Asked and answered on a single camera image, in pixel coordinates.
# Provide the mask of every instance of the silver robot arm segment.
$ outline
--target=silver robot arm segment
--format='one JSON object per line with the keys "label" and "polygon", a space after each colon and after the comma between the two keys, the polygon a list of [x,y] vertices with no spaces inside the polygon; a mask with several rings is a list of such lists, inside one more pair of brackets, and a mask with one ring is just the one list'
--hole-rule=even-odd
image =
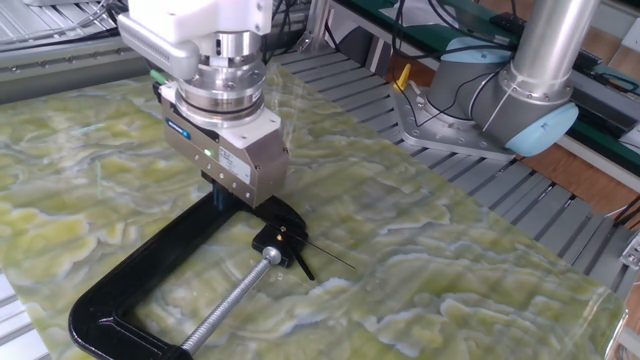
{"label": "silver robot arm segment", "polygon": [[160,88],[165,139],[252,207],[283,185],[280,118],[264,106],[261,36],[272,1],[130,0],[124,42],[176,81]]}
{"label": "silver robot arm segment", "polygon": [[[569,75],[599,2],[536,1],[518,51],[506,65],[510,55],[503,50],[443,56],[426,94],[427,111],[442,119],[438,112],[459,92],[446,111],[449,121],[472,120],[495,145],[524,156],[544,151],[578,115],[569,102]],[[456,39],[449,48],[480,44]]]}

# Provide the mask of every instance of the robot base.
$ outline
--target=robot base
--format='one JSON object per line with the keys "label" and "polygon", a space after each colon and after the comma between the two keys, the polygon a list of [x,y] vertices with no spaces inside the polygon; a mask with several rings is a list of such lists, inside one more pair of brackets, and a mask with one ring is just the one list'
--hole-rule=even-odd
{"label": "robot base", "polygon": [[413,118],[411,107],[407,105],[400,91],[394,88],[391,90],[395,108],[400,115],[398,125],[402,139],[409,144],[496,160],[508,161],[515,156],[514,152],[499,147],[482,136],[481,129],[472,121],[465,121],[464,123],[468,123],[465,125],[457,125],[451,123],[446,115],[430,115],[429,110],[434,114],[438,114],[438,111],[429,109],[428,101],[419,104],[416,101],[418,94],[411,86],[407,86],[405,94],[416,112],[417,119]]}

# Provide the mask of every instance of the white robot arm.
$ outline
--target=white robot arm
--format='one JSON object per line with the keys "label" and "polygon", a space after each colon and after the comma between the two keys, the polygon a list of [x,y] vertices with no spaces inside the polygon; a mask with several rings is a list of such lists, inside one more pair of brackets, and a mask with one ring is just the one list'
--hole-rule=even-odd
{"label": "white robot arm", "polygon": [[129,0],[124,42],[176,78],[163,85],[165,138],[252,207],[284,184],[280,118],[264,107],[261,36],[270,0]]}

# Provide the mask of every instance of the green marble slab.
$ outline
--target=green marble slab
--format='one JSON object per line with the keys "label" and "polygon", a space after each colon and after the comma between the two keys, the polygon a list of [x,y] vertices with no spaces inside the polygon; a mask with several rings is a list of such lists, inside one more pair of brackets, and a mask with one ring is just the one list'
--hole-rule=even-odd
{"label": "green marble slab", "polygon": [[[622,299],[280,67],[268,107],[292,159],[279,194],[317,281],[269,272],[197,359],[602,359]],[[208,191],[163,140],[146,78],[0,107],[0,267],[53,359],[88,359],[74,301]],[[186,335],[260,259],[232,219],[131,321]]]}

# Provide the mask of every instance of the black wire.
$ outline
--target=black wire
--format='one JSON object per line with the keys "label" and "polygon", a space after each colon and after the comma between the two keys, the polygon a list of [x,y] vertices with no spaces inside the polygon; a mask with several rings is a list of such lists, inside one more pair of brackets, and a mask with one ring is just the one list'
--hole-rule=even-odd
{"label": "black wire", "polygon": [[331,28],[329,27],[329,19],[327,19],[327,22],[324,23],[324,30],[329,35],[329,38],[331,38],[331,42],[333,43],[333,47],[336,49],[336,51],[341,52],[340,47],[338,46],[338,42],[336,41],[336,38],[333,36],[333,31],[331,31]]}
{"label": "black wire", "polygon": [[633,225],[629,226],[629,229],[635,229],[635,228],[636,228],[636,226],[638,226],[638,225],[640,225],[640,220],[636,221],[636,223],[635,223],[635,224],[633,224]]}
{"label": "black wire", "polygon": [[605,77],[605,78],[613,78],[613,79],[616,79],[618,81],[622,81],[624,83],[627,83],[627,84],[631,85],[631,89],[627,89],[627,88],[624,88],[624,87],[618,85],[618,87],[624,89],[623,92],[634,92],[634,91],[638,90],[638,88],[640,87],[640,85],[638,85],[637,83],[635,83],[635,82],[633,82],[633,81],[631,81],[629,79],[625,79],[623,77],[620,77],[618,75],[609,74],[609,73],[602,73],[600,75]]}
{"label": "black wire", "polygon": [[[400,11],[401,9],[398,8],[398,13],[396,14],[396,21],[397,24],[402,24],[402,11]],[[400,33],[400,47],[402,47],[402,33]],[[399,51],[397,51],[396,49],[393,49],[392,46],[392,56],[393,55],[397,55],[399,53]],[[411,104],[411,100],[409,100],[409,97],[407,96],[407,94],[405,94],[404,90],[402,90],[402,88],[400,87],[400,85],[398,84],[398,80],[396,80],[396,74],[395,74],[395,62],[396,62],[396,57],[393,56],[392,60],[391,60],[391,79],[393,80],[393,83],[396,85],[396,88],[398,88],[398,90],[400,90],[400,93],[402,94],[402,96],[404,96],[405,100],[407,100],[407,104],[409,104],[409,108],[411,109],[411,113],[413,114],[413,121],[416,124],[416,127],[418,127],[418,116],[416,116],[416,111],[413,108],[413,105]]]}
{"label": "black wire", "polygon": [[111,29],[107,29],[107,30],[97,31],[97,32],[92,33],[92,34],[80,36],[80,37],[73,38],[73,39],[66,39],[66,40],[60,40],[60,41],[56,41],[56,42],[29,45],[29,46],[23,46],[23,47],[18,47],[18,48],[13,48],[12,47],[12,48],[5,49],[5,50],[1,50],[0,49],[0,53],[8,53],[8,52],[12,52],[12,51],[37,49],[37,48],[48,47],[48,46],[56,46],[56,45],[75,44],[75,43],[79,43],[79,42],[83,42],[83,41],[108,39],[108,38],[116,37],[116,36],[119,36],[119,35],[120,35],[120,32],[118,31],[118,28],[116,27],[116,28],[111,28]]}
{"label": "black wire", "polygon": [[507,61],[506,64],[504,64],[500,69],[498,69],[498,71],[496,71],[493,75],[491,75],[491,77],[489,77],[487,79],[487,81],[484,82],[484,84],[482,84],[480,86],[480,88],[478,89],[478,94],[475,96],[475,98],[473,98],[471,100],[471,106],[469,107],[469,116],[473,117],[473,109],[476,108],[476,103],[478,102],[478,98],[480,97],[480,94],[482,94],[482,91],[484,91],[484,88],[487,87],[487,85],[491,82],[491,80],[500,73],[500,71],[504,70],[504,68],[507,67],[507,65],[509,65],[509,63],[511,62],[511,60],[513,60],[513,58],[515,57],[515,53],[511,54],[511,57],[509,58],[509,60]]}
{"label": "black wire", "polygon": [[458,88],[456,89],[456,93],[453,95],[453,101],[451,102],[451,105],[447,106],[447,107],[446,107],[445,109],[443,109],[443,110],[439,110],[437,114],[435,114],[435,115],[433,115],[432,117],[430,117],[429,119],[427,119],[425,122],[423,122],[422,124],[420,124],[418,127],[420,127],[420,126],[422,126],[422,125],[424,125],[424,124],[428,123],[429,121],[433,120],[434,118],[436,118],[436,117],[438,117],[438,116],[440,116],[440,115],[442,115],[442,114],[447,115],[447,114],[446,114],[446,111],[447,111],[447,110],[450,110],[452,107],[454,107],[454,106],[455,106],[455,104],[456,104],[456,101],[458,101],[458,93],[460,93],[460,89],[462,89],[462,87],[463,87],[463,86],[465,86],[465,85],[467,85],[467,84],[470,84],[470,83],[472,83],[472,82],[474,82],[474,81],[476,81],[476,80],[480,79],[480,78],[481,78],[481,77],[483,77],[483,76],[488,76],[488,75],[489,75],[489,77],[494,77],[497,73],[499,73],[500,71],[502,71],[502,69],[503,69],[503,68],[504,68],[504,67],[502,67],[502,68],[500,68],[500,69],[498,69],[498,70],[496,70],[496,71],[492,71],[492,72],[490,72],[490,73],[486,73],[486,74],[478,75],[478,76],[474,77],[473,79],[471,79],[471,80],[467,80],[467,81],[463,82],[462,84],[460,84],[460,86],[458,86]]}
{"label": "black wire", "polygon": [[278,5],[276,6],[276,10],[279,10],[278,6],[280,6],[281,2],[284,1],[285,4],[285,8],[284,8],[284,17],[282,19],[282,23],[280,24],[280,28],[278,29],[278,33],[276,35],[276,42],[273,45],[273,51],[271,51],[271,54],[269,54],[269,56],[266,57],[266,59],[264,59],[264,64],[268,64],[271,59],[273,58],[273,56],[275,55],[276,51],[278,50],[278,44],[280,39],[282,38],[282,35],[284,34],[284,28],[285,26],[287,26],[287,18],[289,19],[289,23],[291,22],[291,17],[290,17],[290,12],[291,12],[291,8],[293,7],[293,4],[295,3],[295,0],[291,0],[291,2],[286,1],[286,0],[280,0],[280,2],[278,3]]}
{"label": "black wire", "polygon": [[467,46],[464,48],[458,48],[458,49],[451,49],[451,50],[446,50],[446,51],[441,51],[441,52],[436,52],[436,53],[431,53],[431,54],[425,54],[425,55],[417,55],[417,56],[409,56],[409,55],[405,55],[403,54],[400,49],[397,46],[397,40],[398,40],[398,31],[400,30],[400,19],[402,17],[402,12],[404,10],[404,4],[405,4],[405,0],[399,0],[400,3],[398,5],[398,12],[396,13],[396,17],[394,19],[394,24],[393,24],[393,28],[391,31],[391,48],[393,50],[393,52],[395,53],[396,56],[403,58],[403,59],[407,59],[407,60],[423,60],[423,59],[430,59],[430,58],[437,58],[446,54],[454,54],[454,53],[459,53],[459,52],[464,52],[464,51],[469,51],[469,50],[509,50],[509,51],[513,51],[513,48],[510,46],[505,46],[505,45],[501,45],[501,44],[497,44],[497,45],[474,45],[474,46]]}
{"label": "black wire", "polygon": [[516,12],[516,0],[511,0],[511,13],[513,16],[518,16],[518,13]]}
{"label": "black wire", "polygon": [[626,141],[619,141],[619,142],[620,142],[620,144],[628,145],[628,146],[634,147],[634,148],[636,148],[636,149],[640,149],[640,146],[638,146],[638,145],[634,145],[634,144],[632,144],[632,143],[628,143],[628,142],[626,142]]}
{"label": "black wire", "polygon": [[627,211],[629,211],[635,204],[637,204],[638,201],[640,201],[640,195],[638,195],[635,199],[633,199],[633,201],[630,202],[629,205],[625,206],[624,209],[618,214],[618,216],[616,216],[615,219],[613,219],[613,221],[615,223],[618,223],[622,219],[622,217],[627,213]]}
{"label": "black wire", "polygon": [[[455,26],[455,25],[453,25],[451,22],[449,22],[449,20],[447,20],[447,19],[442,15],[442,13],[440,12],[440,10],[438,10],[438,8],[433,4],[433,0],[427,0],[427,2],[429,3],[429,6],[431,6],[431,9],[433,10],[433,12],[438,16],[438,18],[440,18],[440,20],[441,20],[443,23],[447,24],[447,26],[448,26],[448,27],[450,27],[451,29],[453,29],[453,30],[455,30],[455,31],[459,32],[460,34],[462,34],[462,35],[464,35],[464,36],[466,36],[466,37],[470,37],[470,38],[473,38],[473,39],[476,39],[476,40],[479,40],[479,41],[484,41],[484,42],[489,43],[489,44],[494,44],[494,45],[499,45],[499,46],[505,46],[504,44],[499,44],[499,43],[496,43],[496,42],[495,42],[495,41],[493,41],[493,40],[486,39],[486,38],[483,38],[483,37],[480,37],[480,36],[477,36],[477,35],[473,35],[473,34],[471,34],[471,33],[467,32],[467,31],[461,30],[460,28],[456,27],[456,26]],[[454,16],[454,15],[453,15],[449,10],[447,10],[444,6],[441,6],[441,8],[443,9],[443,11],[444,11],[447,15],[449,15],[449,16],[450,16],[451,18],[453,18],[453,19],[456,19],[456,22],[458,22],[458,24],[460,24],[460,21],[457,19],[457,17],[456,17],[456,16]]]}

